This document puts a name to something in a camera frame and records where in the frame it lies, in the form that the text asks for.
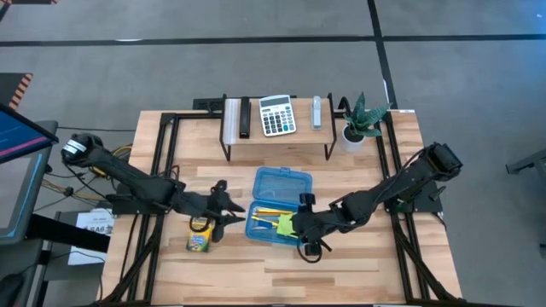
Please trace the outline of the black monitor stand base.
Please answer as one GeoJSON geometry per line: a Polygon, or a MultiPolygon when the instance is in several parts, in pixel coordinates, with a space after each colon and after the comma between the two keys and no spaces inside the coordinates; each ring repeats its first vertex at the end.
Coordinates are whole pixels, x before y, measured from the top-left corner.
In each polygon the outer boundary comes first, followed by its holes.
{"type": "Polygon", "coordinates": [[[14,242],[0,239],[0,307],[24,307],[36,267],[51,260],[42,255],[44,241],[106,252],[110,238],[55,219],[33,214],[14,242]]]}

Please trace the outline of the grey desk calculator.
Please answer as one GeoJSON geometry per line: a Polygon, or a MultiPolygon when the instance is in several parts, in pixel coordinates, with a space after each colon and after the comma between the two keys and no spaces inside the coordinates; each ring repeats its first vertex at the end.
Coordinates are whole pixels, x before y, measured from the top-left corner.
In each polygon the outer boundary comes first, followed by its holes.
{"type": "Polygon", "coordinates": [[[266,137],[293,134],[297,130],[289,95],[266,96],[258,101],[260,122],[266,137]]]}

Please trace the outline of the dark computer screen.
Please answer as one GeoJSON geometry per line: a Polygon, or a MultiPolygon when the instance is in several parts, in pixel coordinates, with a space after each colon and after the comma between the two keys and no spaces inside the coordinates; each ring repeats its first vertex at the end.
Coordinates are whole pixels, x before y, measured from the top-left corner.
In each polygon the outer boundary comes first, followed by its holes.
{"type": "Polygon", "coordinates": [[[0,164],[52,147],[58,141],[52,132],[0,105],[0,164]]]}

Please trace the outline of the black power strip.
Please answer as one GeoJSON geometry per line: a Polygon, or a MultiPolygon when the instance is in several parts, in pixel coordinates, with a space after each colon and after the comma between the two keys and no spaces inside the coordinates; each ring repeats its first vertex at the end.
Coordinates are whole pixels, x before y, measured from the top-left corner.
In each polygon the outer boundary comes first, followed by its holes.
{"type": "Polygon", "coordinates": [[[205,110],[208,112],[221,111],[223,104],[223,98],[196,98],[193,100],[193,109],[205,110]]]}

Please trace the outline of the blue plastic pencil case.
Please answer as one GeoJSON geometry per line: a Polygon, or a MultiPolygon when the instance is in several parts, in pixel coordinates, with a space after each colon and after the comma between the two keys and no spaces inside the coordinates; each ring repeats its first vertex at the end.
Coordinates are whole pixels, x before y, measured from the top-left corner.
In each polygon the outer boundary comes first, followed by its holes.
{"type": "Polygon", "coordinates": [[[278,235],[276,228],[258,223],[252,220],[252,216],[278,222],[281,215],[255,215],[254,212],[259,207],[263,207],[292,211],[294,214],[300,206],[299,195],[311,192],[312,176],[308,173],[294,171],[287,167],[259,167],[253,185],[254,200],[247,212],[246,236],[253,240],[296,246],[298,240],[278,235]]]}

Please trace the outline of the green sticky note pad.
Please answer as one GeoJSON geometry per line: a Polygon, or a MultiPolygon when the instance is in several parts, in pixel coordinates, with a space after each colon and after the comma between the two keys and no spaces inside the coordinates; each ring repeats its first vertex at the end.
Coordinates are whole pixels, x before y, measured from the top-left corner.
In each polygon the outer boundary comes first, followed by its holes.
{"type": "Polygon", "coordinates": [[[277,226],[276,226],[276,233],[281,236],[291,237],[297,239],[298,236],[295,234],[295,231],[293,230],[293,213],[289,214],[282,214],[279,216],[277,226]]]}

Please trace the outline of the potted plant in white pot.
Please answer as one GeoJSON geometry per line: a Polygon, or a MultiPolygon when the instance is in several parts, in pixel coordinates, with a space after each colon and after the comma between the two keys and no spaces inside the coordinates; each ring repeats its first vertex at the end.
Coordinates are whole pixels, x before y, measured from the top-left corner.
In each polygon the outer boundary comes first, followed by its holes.
{"type": "Polygon", "coordinates": [[[362,92],[357,98],[350,114],[345,114],[346,126],[342,135],[341,147],[348,153],[355,153],[363,147],[367,139],[382,136],[375,126],[379,124],[389,111],[391,103],[366,109],[366,96],[362,92]]]}

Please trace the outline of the hazard striped floor plate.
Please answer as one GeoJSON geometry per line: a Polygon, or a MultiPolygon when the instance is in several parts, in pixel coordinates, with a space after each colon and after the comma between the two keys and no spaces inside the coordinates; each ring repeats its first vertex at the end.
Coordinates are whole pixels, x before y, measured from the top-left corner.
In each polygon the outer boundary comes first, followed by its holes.
{"type": "Polygon", "coordinates": [[[0,105],[16,110],[32,79],[29,72],[0,72],[0,105]]]}

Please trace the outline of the black stapler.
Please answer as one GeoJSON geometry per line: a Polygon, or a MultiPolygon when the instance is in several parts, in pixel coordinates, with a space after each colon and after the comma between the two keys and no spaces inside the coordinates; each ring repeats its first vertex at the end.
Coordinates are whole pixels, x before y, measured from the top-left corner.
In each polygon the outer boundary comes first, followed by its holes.
{"type": "Polygon", "coordinates": [[[243,96],[240,103],[239,117],[239,137],[241,139],[248,139],[250,137],[251,107],[250,98],[243,96]]]}

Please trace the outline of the wooden shelf riser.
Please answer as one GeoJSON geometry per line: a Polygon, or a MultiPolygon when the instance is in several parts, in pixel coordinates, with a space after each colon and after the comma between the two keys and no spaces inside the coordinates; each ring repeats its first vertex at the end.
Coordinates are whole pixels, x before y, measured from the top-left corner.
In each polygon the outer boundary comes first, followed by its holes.
{"type": "MultiPolygon", "coordinates": [[[[284,136],[266,137],[263,132],[263,127],[260,122],[258,101],[261,98],[250,98],[251,107],[251,124],[250,137],[241,139],[239,137],[234,145],[300,145],[300,144],[319,144],[324,146],[325,158],[329,159],[332,155],[334,146],[337,142],[336,117],[343,113],[342,110],[336,109],[333,103],[333,97],[328,94],[322,98],[322,128],[313,130],[311,128],[311,103],[312,98],[292,98],[291,102],[294,108],[295,123],[297,130],[293,134],[284,136]]],[[[224,104],[227,99],[241,98],[224,98],[224,104]]],[[[224,157],[231,160],[231,147],[234,145],[225,145],[223,141],[224,132],[224,109],[221,112],[221,125],[219,142],[224,152],[224,157]]]]}

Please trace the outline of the yellow crayon box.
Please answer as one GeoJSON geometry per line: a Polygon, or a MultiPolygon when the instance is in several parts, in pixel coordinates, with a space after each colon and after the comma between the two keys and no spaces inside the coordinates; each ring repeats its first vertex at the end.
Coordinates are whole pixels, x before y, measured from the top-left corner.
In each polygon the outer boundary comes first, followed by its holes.
{"type": "Polygon", "coordinates": [[[186,250],[190,252],[208,252],[214,227],[215,223],[210,218],[190,218],[186,250]]]}

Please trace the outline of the grey stand leg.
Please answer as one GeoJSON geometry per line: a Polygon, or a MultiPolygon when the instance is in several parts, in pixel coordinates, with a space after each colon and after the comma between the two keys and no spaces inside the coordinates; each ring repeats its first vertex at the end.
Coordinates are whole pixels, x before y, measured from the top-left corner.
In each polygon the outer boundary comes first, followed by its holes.
{"type": "Polygon", "coordinates": [[[541,177],[546,178],[546,149],[542,149],[517,162],[505,165],[507,173],[516,175],[522,170],[534,168],[541,177]]]}

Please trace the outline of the white printed paper sheet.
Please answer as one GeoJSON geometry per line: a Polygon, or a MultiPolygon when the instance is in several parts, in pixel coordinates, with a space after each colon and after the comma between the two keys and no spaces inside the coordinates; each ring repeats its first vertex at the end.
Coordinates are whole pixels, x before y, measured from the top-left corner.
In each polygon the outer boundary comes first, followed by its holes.
{"type": "MultiPolygon", "coordinates": [[[[79,213],[76,221],[76,227],[110,237],[113,233],[114,220],[115,218],[111,209],[96,208],[89,212],[79,213]]],[[[105,252],[97,252],[72,246],[67,264],[69,266],[99,264],[104,262],[106,259],[107,254],[105,252]]]]}

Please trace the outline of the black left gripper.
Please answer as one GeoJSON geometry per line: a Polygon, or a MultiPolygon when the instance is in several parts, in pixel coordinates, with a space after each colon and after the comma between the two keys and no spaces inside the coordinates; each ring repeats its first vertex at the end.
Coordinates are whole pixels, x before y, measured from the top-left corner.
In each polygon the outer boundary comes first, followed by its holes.
{"type": "Polygon", "coordinates": [[[199,233],[214,223],[211,236],[214,243],[223,239],[226,226],[246,221],[244,217],[234,216],[234,212],[245,212],[246,210],[233,202],[226,190],[227,182],[219,180],[211,187],[211,193],[208,196],[197,193],[185,194],[189,204],[196,209],[196,213],[191,214],[189,228],[193,232],[199,233]]]}

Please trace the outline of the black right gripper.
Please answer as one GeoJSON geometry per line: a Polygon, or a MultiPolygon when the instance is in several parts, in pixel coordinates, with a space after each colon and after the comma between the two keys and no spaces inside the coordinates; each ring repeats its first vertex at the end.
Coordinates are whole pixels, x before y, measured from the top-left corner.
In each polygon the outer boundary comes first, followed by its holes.
{"type": "Polygon", "coordinates": [[[299,212],[292,215],[292,223],[299,223],[299,232],[294,231],[289,236],[299,240],[299,244],[304,246],[304,251],[299,252],[300,257],[308,264],[316,264],[321,261],[323,248],[328,252],[333,248],[328,245],[323,237],[332,234],[339,226],[340,208],[338,204],[341,198],[328,204],[327,211],[314,212],[313,206],[316,204],[316,196],[311,193],[302,193],[299,195],[299,212]]]}

